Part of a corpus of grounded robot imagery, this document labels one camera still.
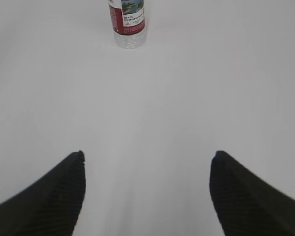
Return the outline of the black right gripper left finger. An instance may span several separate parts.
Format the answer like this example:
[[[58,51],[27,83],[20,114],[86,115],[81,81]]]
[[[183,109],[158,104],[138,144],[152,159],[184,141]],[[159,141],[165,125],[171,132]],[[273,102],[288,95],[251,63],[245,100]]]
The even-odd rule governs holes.
[[[73,235],[85,193],[85,156],[80,150],[0,204],[0,236]]]

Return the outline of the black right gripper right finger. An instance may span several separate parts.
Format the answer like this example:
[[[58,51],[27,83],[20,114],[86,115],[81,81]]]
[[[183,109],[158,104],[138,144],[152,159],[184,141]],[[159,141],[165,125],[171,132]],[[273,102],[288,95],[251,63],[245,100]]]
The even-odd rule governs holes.
[[[226,236],[295,236],[295,200],[225,151],[211,161],[209,192]]]

